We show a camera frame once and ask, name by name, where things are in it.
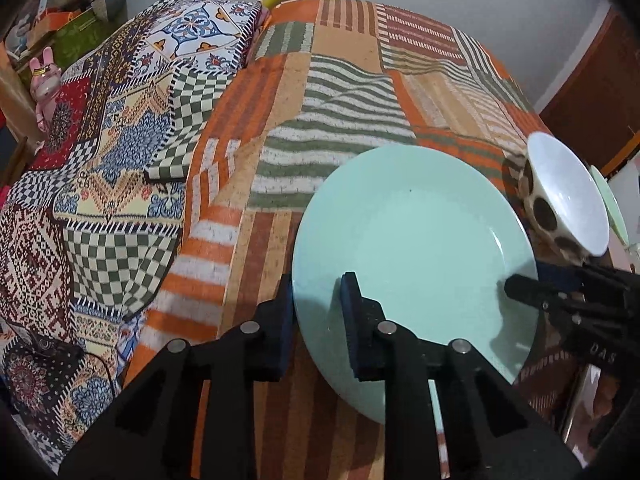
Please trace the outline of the colourful patterned quilt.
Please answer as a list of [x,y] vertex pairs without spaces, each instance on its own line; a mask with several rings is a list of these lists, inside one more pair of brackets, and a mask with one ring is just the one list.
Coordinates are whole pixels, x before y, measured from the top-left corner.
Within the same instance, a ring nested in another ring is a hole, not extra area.
[[180,244],[198,138],[261,13],[158,0],[64,72],[47,140],[1,209],[4,460],[53,476],[118,395]]

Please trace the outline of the white bowl black dots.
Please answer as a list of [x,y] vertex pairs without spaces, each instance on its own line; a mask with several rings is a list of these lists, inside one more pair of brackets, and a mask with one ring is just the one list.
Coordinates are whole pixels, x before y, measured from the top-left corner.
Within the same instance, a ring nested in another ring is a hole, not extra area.
[[563,259],[579,266],[608,251],[608,214],[596,182],[551,134],[528,136],[518,192],[535,231]]

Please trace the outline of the mint green plate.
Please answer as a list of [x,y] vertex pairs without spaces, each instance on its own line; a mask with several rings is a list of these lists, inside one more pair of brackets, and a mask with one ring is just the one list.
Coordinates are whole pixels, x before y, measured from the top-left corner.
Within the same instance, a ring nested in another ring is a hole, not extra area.
[[514,380],[532,348],[538,314],[509,299],[504,281],[535,276],[518,216],[487,178],[431,148],[386,145],[362,153],[314,193],[293,254],[298,325],[314,364],[352,408],[384,420],[384,387],[349,365],[340,281],[416,336],[475,348]]

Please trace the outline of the green box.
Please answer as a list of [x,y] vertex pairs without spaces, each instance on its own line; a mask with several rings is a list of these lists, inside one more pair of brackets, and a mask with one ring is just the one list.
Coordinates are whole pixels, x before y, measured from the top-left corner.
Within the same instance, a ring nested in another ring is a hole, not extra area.
[[78,15],[53,36],[54,62],[63,70],[104,43],[117,29],[116,22],[102,21],[93,10]]

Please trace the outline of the pink rabbit toy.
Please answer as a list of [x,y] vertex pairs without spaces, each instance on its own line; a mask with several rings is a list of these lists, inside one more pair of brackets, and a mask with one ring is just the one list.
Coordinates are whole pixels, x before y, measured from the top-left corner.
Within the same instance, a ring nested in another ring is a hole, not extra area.
[[30,94],[36,103],[35,114],[37,126],[43,133],[48,133],[61,89],[62,70],[54,62],[51,47],[45,47],[40,58],[31,58],[28,63],[32,80]]

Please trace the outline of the orange striped patchwork bedspread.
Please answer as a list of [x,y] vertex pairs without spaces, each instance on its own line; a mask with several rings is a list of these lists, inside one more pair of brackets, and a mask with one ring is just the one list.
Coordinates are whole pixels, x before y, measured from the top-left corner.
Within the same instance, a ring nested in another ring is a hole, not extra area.
[[[182,246],[146,314],[127,382],[169,339],[248,320],[291,266],[313,192],[371,148],[434,148],[478,170],[525,219],[525,141],[550,130],[502,64],[462,30],[360,0],[271,13],[192,155]],[[381,479],[382,427],[338,400],[299,336],[288,374],[255,387],[259,479]]]

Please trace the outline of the mint green bowl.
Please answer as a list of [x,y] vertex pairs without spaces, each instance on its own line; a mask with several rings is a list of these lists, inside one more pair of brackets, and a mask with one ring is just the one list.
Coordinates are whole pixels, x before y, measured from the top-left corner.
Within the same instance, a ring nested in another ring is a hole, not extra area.
[[615,195],[608,185],[608,181],[602,176],[600,170],[596,166],[591,165],[589,167],[589,172],[602,197],[606,212],[608,213],[608,223],[610,224],[610,227],[620,239],[620,242],[624,246],[628,246],[629,236],[626,223],[622,211],[620,210],[620,205],[617,203]]

